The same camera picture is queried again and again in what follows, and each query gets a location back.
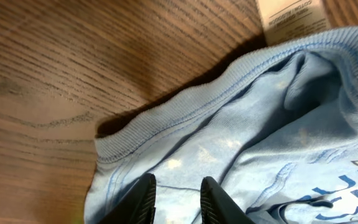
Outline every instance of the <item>cardboard tag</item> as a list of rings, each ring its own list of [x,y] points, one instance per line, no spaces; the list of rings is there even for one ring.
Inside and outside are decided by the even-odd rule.
[[[321,0],[257,0],[268,45],[329,29]]]

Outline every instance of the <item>ribbed hem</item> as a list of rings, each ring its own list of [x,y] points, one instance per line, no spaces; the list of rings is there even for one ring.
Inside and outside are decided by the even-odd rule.
[[[98,162],[110,163],[126,157],[163,131],[209,110],[217,110],[244,89],[271,65],[299,50],[329,49],[352,58],[351,71],[358,79],[358,27],[347,27],[293,40],[275,47],[251,52],[237,59],[211,83],[183,90],[168,102],[145,111],[124,129],[96,139]]]

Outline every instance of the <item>folded fabric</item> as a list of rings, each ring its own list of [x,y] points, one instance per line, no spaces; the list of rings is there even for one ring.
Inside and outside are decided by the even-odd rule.
[[[244,55],[95,143],[86,223],[145,172],[154,223],[201,223],[206,176],[256,223],[358,220],[358,27]]]

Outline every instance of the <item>fabric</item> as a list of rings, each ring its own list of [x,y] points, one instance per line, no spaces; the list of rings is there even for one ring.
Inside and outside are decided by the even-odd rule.
[[[95,143],[86,223],[145,172],[154,223],[201,223],[205,176],[256,223],[358,220],[358,27],[244,55]]]

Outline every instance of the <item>wood grain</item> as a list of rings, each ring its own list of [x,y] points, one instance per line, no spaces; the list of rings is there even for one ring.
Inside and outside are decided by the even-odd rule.
[[[0,223],[83,223],[96,133],[264,46],[253,0],[0,0]]]

